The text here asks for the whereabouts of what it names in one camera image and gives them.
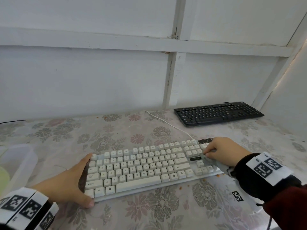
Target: keyboard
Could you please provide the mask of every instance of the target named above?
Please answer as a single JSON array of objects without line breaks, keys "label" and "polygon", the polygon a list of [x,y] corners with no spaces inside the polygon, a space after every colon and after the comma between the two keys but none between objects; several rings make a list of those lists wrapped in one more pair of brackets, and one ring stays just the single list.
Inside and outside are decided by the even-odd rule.
[{"label": "keyboard", "polygon": [[93,154],[80,189],[98,202],[221,174],[200,157],[208,144],[193,139]]},{"label": "keyboard", "polygon": [[174,109],[175,114],[186,127],[224,123],[264,116],[263,113],[244,102],[221,103]]}]

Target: yellow-green object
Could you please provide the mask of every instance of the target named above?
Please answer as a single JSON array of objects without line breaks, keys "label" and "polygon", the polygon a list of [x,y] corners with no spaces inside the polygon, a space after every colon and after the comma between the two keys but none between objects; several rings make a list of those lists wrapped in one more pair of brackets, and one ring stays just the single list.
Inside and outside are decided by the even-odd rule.
[{"label": "yellow-green object", "polygon": [[9,173],[0,166],[0,195],[2,191],[6,188],[7,184],[10,182],[10,175]]}]

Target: vertical beam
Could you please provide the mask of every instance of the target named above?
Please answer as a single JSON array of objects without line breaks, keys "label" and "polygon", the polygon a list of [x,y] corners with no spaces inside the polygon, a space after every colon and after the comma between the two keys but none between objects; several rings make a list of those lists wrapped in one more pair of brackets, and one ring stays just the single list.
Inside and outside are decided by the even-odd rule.
[{"label": "vertical beam", "polygon": [[252,103],[252,107],[260,110],[268,99],[270,94],[273,92],[274,88],[278,85],[278,82],[282,78],[282,76],[286,73],[287,68],[294,60],[297,53],[302,48],[305,40],[307,38],[307,13],[302,19],[301,23],[297,27],[295,33],[293,34],[292,38],[290,39],[287,47],[293,47],[294,50],[292,51],[291,55],[286,57],[280,57],[274,66],[272,72],[270,73],[267,80],[264,82],[261,90],[257,94],[255,100]]},{"label": "vertical beam", "polygon": [[[172,38],[190,40],[195,19],[197,0],[177,0]],[[180,80],[186,53],[174,52],[171,57],[164,108],[175,107],[179,96]]]}]

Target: white keycap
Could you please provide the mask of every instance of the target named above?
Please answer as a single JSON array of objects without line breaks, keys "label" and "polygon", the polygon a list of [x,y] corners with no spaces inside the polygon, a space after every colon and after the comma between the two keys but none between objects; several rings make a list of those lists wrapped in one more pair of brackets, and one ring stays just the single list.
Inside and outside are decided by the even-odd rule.
[{"label": "white keycap", "polygon": [[137,154],[137,155],[136,155],[136,159],[138,159],[138,160],[143,159],[142,154]]},{"label": "white keycap", "polygon": [[181,164],[181,165],[175,165],[173,166],[174,172],[177,173],[180,170],[187,170],[190,169],[190,164],[189,163],[185,163],[185,164]]},{"label": "white keycap", "polygon": [[142,172],[142,171],[143,171],[143,166],[141,166],[141,165],[137,166],[137,167],[136,167],[136,171],[137,171],[138,173]]},{"label": "white keycap", "polygon": [[131,174],[136,173],[136,167],[132,166],[129,171]]},{"label": "white keycap", "polygon": [[191,151],[187,151],[185,154],[186,154],[187,157],[189,157],[189,158],[193,156],[193,153],[192,153]]},{"label": "white keycap", "polygon": [[150,152],[149,146],[146,146],[146,147],[145,147],[145,152]]},{"label": "white keycap", "polygon": [[111,155],[110,155],[110,152],[105,152],[104,153],[104,158],[107,159],[107,158],[110,158]]},{"label": "white keycap", "polygon": [[133,153],[134,155],[138,154],[138,148],[134,148],[134,149],[132,150],[132,153]]},{"label": "white keycap", "polygon": [[155,176],[161,176],[161,171],[160,171],[160,169],[155,169],[155,170],[154,170],[154,174],[155,174]]},{"label": "white keycap", "polygon": [[114,170],[120,169],[120,163],[116,163],[113,165]]},{"label": "white keycap", "polygon": [[103,187],[107,187],[111,185],[112,180],[111,179],[106,179],[103,181]]},{"label": "white keycap", "polygon": [[134,161],[134,166],[136,167],[136,166],[139,166],[139,165],[141,165],[140,160],[135,160]]},{"label": "white keycap", "polygon": [[177,172],[177,176],[179,179],[186,178],[186,174],[183,170]]},{"label": "white keycap", "polygon": [[155,164],[155,163],[151,163],[151,164],[149,165],[149,168],[150,168],[151,170],[155,170],[155,169],[156,169],[156,164]]},{"label": "white keycap", "polygon": [[166,167],[161,168],[160,171],[161,171],[161,174],[168,174]]},{"label": "white keycap", "polygon": [[87,174],[96,174],[98,173],[98,167],[88,168]]},{"label": "white keycap", "polygon": [[119,177],[119,183],[126,182],[126,176],[122,175]]},{"label": "white keycap", "polygon": [[165,155],[164,158],[165,158],[166,161],[169,161],[171,159],[171,156],[170,155]]},{"label": "white keycap", "polygon": [[120,168],[121,168],[121,169],[127,168],[127,162],[122,162],[122,163],[120,164]]},{"label": "white keycap", "polygon": [[143,165],[147,164],[147,161],[146,161],[146,159],[141,159],[141,160],[140,160],[140,163],[141,163],[141,165],[143,166]]},{"label": "white keycap", "polygon": [[202,175],[203,172],[202,172],[201,169],[196,169],[196,170],[195,170],[195,174],[196,174],[196,175]]},{"label": "white keycap", "polygon": [[198,156],[198,152],[196,150],[192,150],[193,157]]},{"label": "white keycap", "polygon": [[106,166],[106,171],[109,172],[109,171],[111,171],[111,170],[113,170],[113,165],[112,165],[112,164],[107,165],[107,166]]},{"label": "white keycap", "polygon": [[128,162],[130,161],[130,157],[129,156],[124,156],[124,162]]},{"label": "white keycap", "polygon": [[127,167],[128,167],[128,168],[131,168],[132,166],[134,166],[133,161],[128,161],[128,163],[127,163]]},{"label": "white keycap", "polygon": [[169,160],[167,163],[169,164],[169,166],[174,166],[175,165],[173,160]]},{"label": "white keycap", "polygon": [[147,164],[151,164],[151,163],[153,163],[153,159],[152,158],[148,158],[147,159]]},{"label": "white keycap", "polygon": [[166,155],[165,150],[161,150],[161,151],[160,151],[160,155],[161,155],[161,156],[165,156],[165,155]]},{"label": "white keycap", "polygon": [[208,170],[209,173],[212,173],[214,171],[212,165],[208,165],[207,170]]},{"label": "white keycap", "polygon": [[176,173],[173,173],[173,174],[170,174],[170,175],[169,175],[169,179],[170,179],[171,181],[178,180],[178,176],[177,176]]},{"label": "white keycap", "polygon": [[161,154],[160,154],[159,151],[155,151],[155,152],[154,152],[154,156],[161,156]]},{"label": "white keycap", "polygon": [[149,171],[149,165],[148,164],[143,165],[143,171]]},{"label": "white keycap", "polygon": [[144,148],[143,147],[140,147],[139,149],[138,149],[138,153],[139,154],[142,154],[142,153],[144,153],[145,151],[144,151]]},{"label": "white keycap", "polygon": [[166,167],[168,167],[168,166],[169,166],[169,164],[167,163],[167,161],[163,161],[163,162],[162,162],[162,167],[165,167],[165,168],[166,168]]},{"label": "white keycap", "polygon": [[185,146],[185,147],[183,148],[183,151],[184,151],[184,152],[190,151],[190,148],[189,148],[188,146]]},{"label": "white keycap", "polygon": [[134,178],[134,180],[141,179],[141,174],[136,172],[136,173],[133,174],[133,178]]},{"label": "white keycap", "polygon": [[101,179],[101,180],[108,179],[108,172],[102,172],[102,173],[100,174],[100,179]]},{"label": "white keycap", "polygon": [[116,163],[117,163],[116,157],[111,158],[110,164],[114,165],[114,164],[116,164]]},{"label": "white keycap", "polygon": [[129,174],[129,168],[124,168],[124,169],[122,170],[122,174],[123,174],[123,175],[128,175],[128,174]]},{"label": "white keycap", "polygon": [[117,158],[117,163],[122,163],[123,161],[124,161],[124,158],[122,156]]},{"label": "white keycap", "polygon": [[182,153],[178,153],[176,154],[176,157],[179,159],[179,158],[183,158],[185,157],[185,154],[182,152]]},{"label": "white keycap", "polygon": [[130,154],[130,153],[129,153],[129,149],[125,149],[125,150],[124,150],[124,156],[129,156],[129,154]]},{"label": "white keycap", "polygon": [[185,174],[186,174],[186,177],[192,177],[194,175],[194,172],[192,169],[188,169],[188,170],[185,170]]},{"label": "white keycap", "polygon": [[143,158],[144,158],[144,159],[148,159],[148,158],[149,158],[147,152],[143,153]]},{"label": "white keycap", "polygon": [[154,158],[154,152],[148,153],[149,158]]},{"label": "white keycap", "polygon": [[165,152],[166,152],[167,155],[171,155],[172,154],[172,151],[170,149],[165,150]]},{"label": "white keycap", "polygon": [[108,194],[115,194],[115,185],[111,185],[108,188],[106,188],[106,195]]},{"label": "white keycap", "polygon": [[96,166],[96,162],[95,161],[90,161],[90,163],[88,164],[88,166],[91,167],[95,167]]},{"label": "white keycap", "polygon": [[114,157],[117,157],[116,151],[112,151],[112,152],[111,152],[111,158],[114,158]]},{"label": "white keycap", "polygon": [[168,143],[165,143],[165,144],[164,144],[164,149],[165,149],[165,150],[169,149],[169,144],[168,144]]},{"label": "white keycap", "polygon": [[162,166],[162,163],[161,162],[157,162],[156,163],[156,168],[157,169],[161,169],[163,166]]},{"label": "white keycap", "polygon": [[171,154],[171,159],[172,159],[172,160],[177,159],[177,156],[176,156],[176,154],[175,154],[175,153],[172,153],[172,154]]},{"label": "white keycap", "polygon": [[97,166],[97,167],[100,167],[100,166],[102,166],[102,165],[103,165],[102,160],[97,160],[96,166]]},{"label": "white keycap", "polygon": [[174,172],[174,169],[173,169],[172,166],[169,166],[169,167],[167,167],[166,169],[167,169],[167,173],[168,173],[168,174],[172,174],[172,173]]},{"label": "white keycap", "polygon": [[186,162],[188,162],[188,159],[186,157],[174,160],[175,165],[181,165]]},{"label": "white keycap", "polygon": [[155,157],[153,158],[153,162],[154,162],[154,163],[159,162],[159,158],[155,156]]},{"label": "white keycap", "polygon": [[135,161],[135,160],[136,160],[136,156],[135,156],[135,155],[131,155],[131,156],[130,156],[130,160],[131,160],[131,161]]},{"label": "white keycap", "polygon": [[122,170],[121,169],[115,170],[115,176],[119,177],[121,175],[122,175]]},{"label": "white keycap", "polygon": [[108,172],[108,178],[113,178],[113,177],[115,177],[115,171],[114,170],[110,170]]},{"label": "white keycap", "polygon": [[112,178],[112,185],[116,185],[118,183],[118,177]]},{"label": "white keycap", "polygon": [[149,170],[149,171],[147,172],[147,175],[148,175],[149,178],[150,178],[150,177],[153,177],[153,176],[154,176],[154,171],[153,171],[153,170]]},{"label": "white keycap", "polygon": [[95,181],[95,180],[99,180],[100,178],[100,174],[99,173],[95,173],[95,174],[88,174],[86,177],[86,181],[90,182],[90,181]]},{"label": "white keycap", "polygon": [[201,155],[203,151],[201,149],[196,150],[198,155]]},{"label": "white keycap", "polygon": [[97,160],[97,155],[96,154],[92,154],[90,161],[96,161]]},{"label": "white keycap", "polygon": [[172,148],[172,153],[180,153],[180,152],[183,152],[181,147],[179,147],[179,148]]},{"label": "white keycap", "polygon": [[160,176],[160,178],[161,178],[161,182],[169,182],[170,180],[169,180],[169,175],[168,174],[162,174],[161,176]]},{"label": "white keycap", "polygon": [[86,191],[84,191],[84,194],[91,197],[91,198],[94,198],[95,195],[94,195],[94,189],[88,189]]},{"label": "white keycap", "polygon": [[105,191],[105,188],[103,186],[96,188],[95,189],[95,198],[100,197],[100,196],[104,196],[104,191]]},{"label": "white keycap", "polygon": [[106,166],[105,165],[102,165],[99,167],[99,173],[101,174],[102,172],[105,172],[106,171]]},{"label": "white keycap", "polygon": [[86,182],[85,189],[95,189],[102,186],[102,180],[95,180],[91,182]]},{"label": "white keycap", "polygon": [[207,145],[206,145],[206,144],[204,144],[204,143],[203,143],[203,144],[201,144],[201,149],[202,149],[202,150],[204,150],[206,147],[207,147]]},{"label": "white keycap", "polygon": [[127,182],[133,181],[133,174],[128,174],[127,175]]},{"label": "white keycap", "polygon": [[208,170],[207,170],[206,167],[201,167],[200,169],[201,169],[202,174],[207,174],[208,173]]},{"label": "white keycap", "polygon": [[159,156],[159,161],[160,161],[160,162],[163,162],[163,161],[165,161],[165,158],[164,158],[164,156]]},{"label": "white keycap", "polygon": [[104,159],[103,160],[103,165],[109,165],[110,164],[110,159],[108,158],[108,159]]},{"label": "white keycap", "polygon": [[118,157],[124,156],[124,153],[122,152],[122,150],[118,150],[118,151],[117,151],[117,156],[118,156]]},{"label": "white keycap", "polygon": [[197,164],[197,167],[198,167],[198,168],[201,168],[201,167],[204,167],[204,166],[205,166],[205,165],[204,165],[204,162],[203,162],[202,160],[197,161],[196,164]]},{"label": "white keycap", "polygon": [[141,172],[141,179],[143,178],[148,178],[146,171]]},{"label": "white keycap", "polygon": [[138,189],[149,185],[156,185],[161,183],[159,176],[153,176],[149,178],[134,180],[131,182],[119,183],[116,185],[116,192],[127,191],[131,189]]}]

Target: red sleeve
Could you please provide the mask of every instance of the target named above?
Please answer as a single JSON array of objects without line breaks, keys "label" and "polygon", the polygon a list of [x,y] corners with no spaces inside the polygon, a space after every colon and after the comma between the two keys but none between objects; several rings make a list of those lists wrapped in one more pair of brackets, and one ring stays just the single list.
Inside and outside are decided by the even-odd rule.
[{"label": "red sleeve", "polygon": [[291,186],[263,204],[282,230],[307,229],[307,185]]}]

